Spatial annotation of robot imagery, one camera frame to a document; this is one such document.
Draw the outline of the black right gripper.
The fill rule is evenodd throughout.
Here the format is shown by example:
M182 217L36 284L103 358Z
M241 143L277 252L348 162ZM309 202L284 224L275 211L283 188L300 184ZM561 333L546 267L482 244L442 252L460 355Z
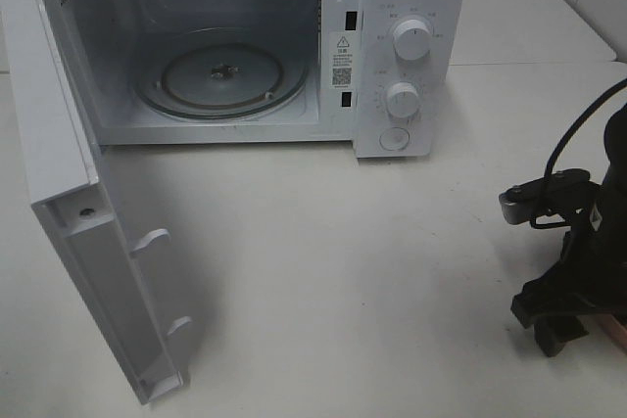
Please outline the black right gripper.
M581 183L560 215L571 226L562 263L525 283L511 304L546 357L589 334L579 315L626 314L626 182Z

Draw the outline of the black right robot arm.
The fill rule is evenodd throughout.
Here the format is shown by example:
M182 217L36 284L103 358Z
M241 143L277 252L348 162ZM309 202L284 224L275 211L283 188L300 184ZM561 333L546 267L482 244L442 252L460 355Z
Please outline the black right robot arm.
M512 225L559 215L567 232L558 261L526 282L511 312L547 357L587 335L583 315L626 314L626 112L608 121L603 144L609 166L603 182L571 168L511 187L500 195Z

